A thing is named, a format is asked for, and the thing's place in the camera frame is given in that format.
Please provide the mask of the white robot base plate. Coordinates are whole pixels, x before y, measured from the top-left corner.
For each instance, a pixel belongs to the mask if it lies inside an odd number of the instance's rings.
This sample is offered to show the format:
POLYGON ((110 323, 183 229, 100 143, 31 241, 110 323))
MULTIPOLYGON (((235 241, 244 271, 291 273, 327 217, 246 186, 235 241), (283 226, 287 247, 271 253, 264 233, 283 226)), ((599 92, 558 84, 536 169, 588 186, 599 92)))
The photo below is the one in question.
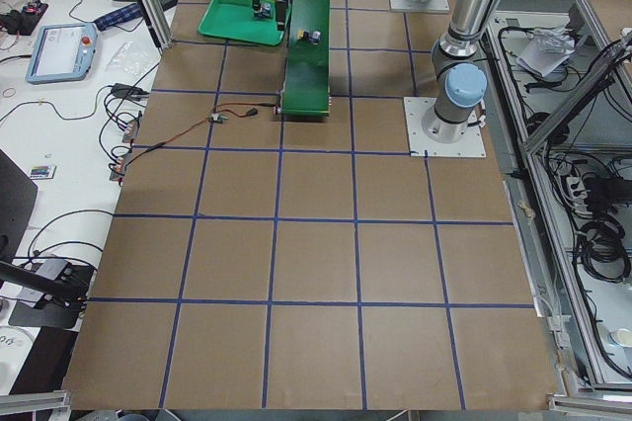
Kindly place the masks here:
POLYGON ((415 157, 485 158, 486 151, 476 111, 458 125, 443 122, 435 113, 435 97, 405 97, 404 114, 409 153, 415 157))

